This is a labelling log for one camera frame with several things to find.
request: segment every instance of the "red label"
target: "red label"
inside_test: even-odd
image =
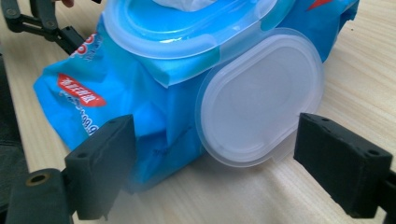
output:
[[[320,7],[326,3],[330,3],[332,0],[315,0],[315,2],[308,8],[308,10],[314,9],[315,7]]]
[[[72,77],[60,73],[58,76],[58,86],[70,95],[77,97],[82,105],[85,106],[102,106],[106,105],[105,99],[100,95],[84,87]]]

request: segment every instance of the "blue plastic package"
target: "blue plastic package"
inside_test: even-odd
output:
[[[175,30],[183,36],[177,37],[172,32],[156,30],[162,29],[162,26],[151,23],[147,24],[152,25],[151,32],[141,27],[135,29],[141,33],[134,34],[133,38],[138,40],[143,36],[137,46],[146,43],[149,48],[156,42],[159,49],[164,48],[166,51],[163,56],[156,48],[144,51],[126,46],[125,40],[120,39],[123,34],[116,41],[115,34],[122,30],[117,30],[114,27],[117,23],[109,19],[110,12],[114,11],[110,9],[129,4],[128,7],[136,9],[135,14],[131,12],[132,17],[139,16],[139,20],[142,20],[139,25],[155,21],[155,18],[147,15],[156,13],[145,14],[142,11],[144,7],[177,14],[175,18],[183,15],[192,19],[197,17],[192,17],[188,12],[158,7],[147,0],[110,0],[98,22],[97,32],[68,59],[44,69],[34,85],[37,98],[49,123],[71,150],[109,119],[133,114],[135,136],[131,137],[136,138],[137,160],[129,177],[129,187],[132,191],[147,189],[205,153],[195,123],[196,96],[212,67],[250,49],[265,38],[267,31],[279,24],[307,35],[314,42],[322,60],[327,57],[343,22],[353,19],[359,1],[332,1],[309,9],[312,2],[296,1],[294,4],[294,0],[274,0],[271,6],[257,10],[250,1],[218,0],[208,8],[194,12],[203,17],[206,10],[220,11],[215,10],[216,7],[225,8],[222,13],[227,13],[227,8],[231,11],[234,7],[242,8],[245,10],[243,13],[233,15],[244,19],[223,21],[229,23],[224,25],[224,30],[231,29],[233,32],[221,32],[219,21],[213,23],[216,24],[214,30],[209,26],[210,18],[209,23],[201,24],[200,20],[195,20],[189,26],[180,24],[191,30],[196,30],[193,28],[197,24],[201,25],[202,35],[176,27]],[[326,15],[316,11],[326,10],[322,7],[329,7]],[[275,8],[276,11],[266,11],[266,8]],[[119,17],[122,20],[123,16],[115,14],[111,18]],[[190,40],[195,37],[198,42],[204,43],[199,48],[177,45],[177,41],[183,38],[189,41],[186,43],[194,43]],[[162,47],[163,44],[174,45]]]

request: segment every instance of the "wooden table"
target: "wooden table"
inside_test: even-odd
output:
[[[27,3],[20,0],[24,13]],[[70,9],[57,4],[60,27],[73,24],[88,36],[103,6],[88,0],[77,0]],[[29,168],[63,169],[68,151],[44,118],[32,85],[43,67],[67,55],[42,37],[11,33],[4,19],[0,30]],[[393,155],[395,58],[396,2],[361,0],[356,20],[344,27],[325,63],[325,93],[318,110]],[[281,147],[292,148],[293,139]],[[375,219],[348,217],[291,155],[247,169],[225,167],[206,155],[151,190],[121,192],[108,222],[76,223],[381,223],[384,214],[378,209]]]

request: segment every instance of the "plastic lid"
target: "plastic lid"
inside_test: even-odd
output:
[[[323,79],[311,42],[296,31],[275,29],[206,78],[196,116],[204,147],[231,166],[267,160],[296,130],[300,113],[316,111]]]
[[[218,0],[185,12],[151,0],[108,0],[104,23],[111,38],[136,55],[177,59],[216,48],[256,22],[274,28],[293,4],[294,0]]]

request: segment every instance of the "white wipe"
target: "white wipe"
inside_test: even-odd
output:
[[[173,7],[182,11],[197,11],[216,2],[216,0],[153,0],[164,6]]]

